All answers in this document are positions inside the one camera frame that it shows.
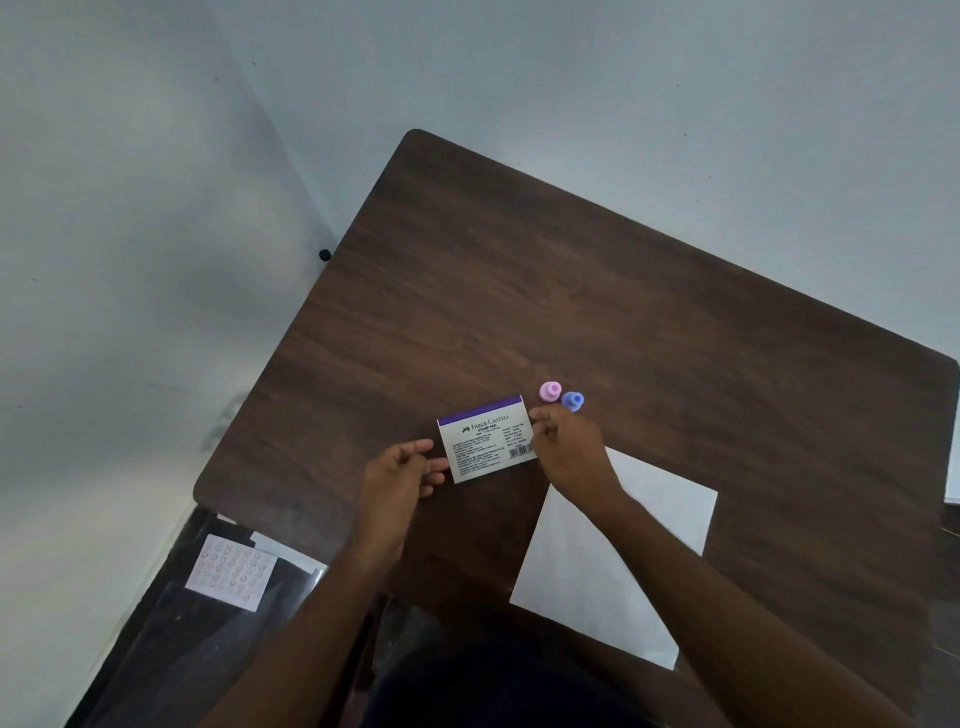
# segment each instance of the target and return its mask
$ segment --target white paper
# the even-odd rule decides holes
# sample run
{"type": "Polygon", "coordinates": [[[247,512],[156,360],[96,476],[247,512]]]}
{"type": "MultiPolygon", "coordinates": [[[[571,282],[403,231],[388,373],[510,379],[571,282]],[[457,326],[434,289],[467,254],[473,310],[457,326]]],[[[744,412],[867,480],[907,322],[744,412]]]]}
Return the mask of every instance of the white paper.
{"type": "Polygon", "coordinates": [[[272,553],[278,559],[289,561],[295,567],[298,569],[303,569],[307,573],[319,573],[320,576],[323,576],[324,572],[326,571],[326,564],[322,561],[311,559],[305,553],[300,553],[289,546],[285,546],[279,541],[274,541],[272,538],[264,536],[259,531],[254,531],[250,536],[250,540],[253,541],[253,545],[259,548],[261,551],[272,553]]]}
{"type": "Polygon", "coordinates": [[[255,612],[275,563],[266,551],[207,534],[186,588],[255,612]]]}
{"type": "MultiPolygon", "coordinates": [[[[702,554],[716,491],[617,450],[607,454],[624,490],[702,554]]],[[[552,485],[510,603],[667,669],[680,654],[607,538],[552,485]]]]}

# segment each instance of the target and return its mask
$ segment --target person's right hand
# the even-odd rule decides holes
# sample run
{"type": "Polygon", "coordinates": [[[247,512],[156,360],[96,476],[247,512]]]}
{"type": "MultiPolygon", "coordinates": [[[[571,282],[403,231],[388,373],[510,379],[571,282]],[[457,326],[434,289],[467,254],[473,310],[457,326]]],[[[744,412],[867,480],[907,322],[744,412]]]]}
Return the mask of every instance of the person's right hand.
{"type": "Polygon", "coordinates": [[[596,423],[561,404],[535,407],[530,419],[534,421],[531,445],[553,486],[591,520],[615,508],[626,493],[596,423]]]}

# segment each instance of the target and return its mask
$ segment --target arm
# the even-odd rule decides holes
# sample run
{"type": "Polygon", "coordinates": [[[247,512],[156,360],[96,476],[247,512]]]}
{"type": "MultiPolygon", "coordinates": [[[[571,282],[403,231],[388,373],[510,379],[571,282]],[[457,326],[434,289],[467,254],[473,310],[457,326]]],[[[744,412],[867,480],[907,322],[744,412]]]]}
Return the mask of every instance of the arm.
{"type": "Polygon", "coordinates": [[[414,508],[444,482],[432,440],[394,445],[367,466],[353,531],[300,610],[201,728],[316,728],[367,608],[403,550],[414,508]]]}
{"type": "Polygon", "coordinates": [[[887,698],[756,603],[620,487],[594,423],[531,411],[533,448],[610,540],[727,717],[744,728],[909,728],[887,698]]]}

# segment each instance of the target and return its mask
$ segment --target white wall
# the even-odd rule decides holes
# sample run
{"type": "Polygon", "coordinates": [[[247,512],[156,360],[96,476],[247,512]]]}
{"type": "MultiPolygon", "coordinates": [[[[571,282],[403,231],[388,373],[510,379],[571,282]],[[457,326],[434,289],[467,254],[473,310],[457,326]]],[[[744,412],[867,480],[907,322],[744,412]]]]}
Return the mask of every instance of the white wall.
{"type": "Polygon", "coordinates": [[[337,239],[420,127],[960,355],[955,0],[208,3],[337,239]]]}
{"type": "Polygon", "coordinates": [[[330,233],[202,5],[8,0],[0,67],[0,725],[34,728],[83,695],[330,233]]]}

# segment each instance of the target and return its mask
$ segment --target dark clothing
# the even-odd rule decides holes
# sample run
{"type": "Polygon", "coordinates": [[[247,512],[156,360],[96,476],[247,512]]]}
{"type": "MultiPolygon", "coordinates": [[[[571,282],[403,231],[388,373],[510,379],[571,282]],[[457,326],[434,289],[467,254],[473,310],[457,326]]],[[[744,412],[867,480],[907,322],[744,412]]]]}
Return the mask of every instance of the dark clothing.
{"type": "Polygon", "coordinates": [[[563,653],[491,640],[452,655],[412,654],[374,686],[362,728],[460,726],[656,728],[563,653]]]}

